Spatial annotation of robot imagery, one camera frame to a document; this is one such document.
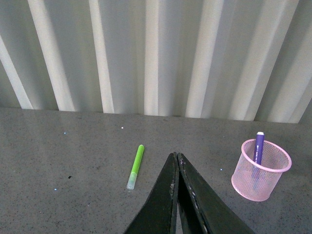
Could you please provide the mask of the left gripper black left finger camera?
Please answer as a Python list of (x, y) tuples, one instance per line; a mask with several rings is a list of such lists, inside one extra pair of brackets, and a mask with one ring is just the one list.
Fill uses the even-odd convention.
[(179, 167), (177, 153), (169, 154), (146, 202), (126, 234), (175, 234)]

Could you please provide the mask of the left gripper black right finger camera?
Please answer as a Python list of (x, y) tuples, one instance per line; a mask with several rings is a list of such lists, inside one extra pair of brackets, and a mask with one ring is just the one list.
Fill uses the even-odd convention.
[(184, 234), (253, 234), (184, 154), (179, 163), (179, 212)]

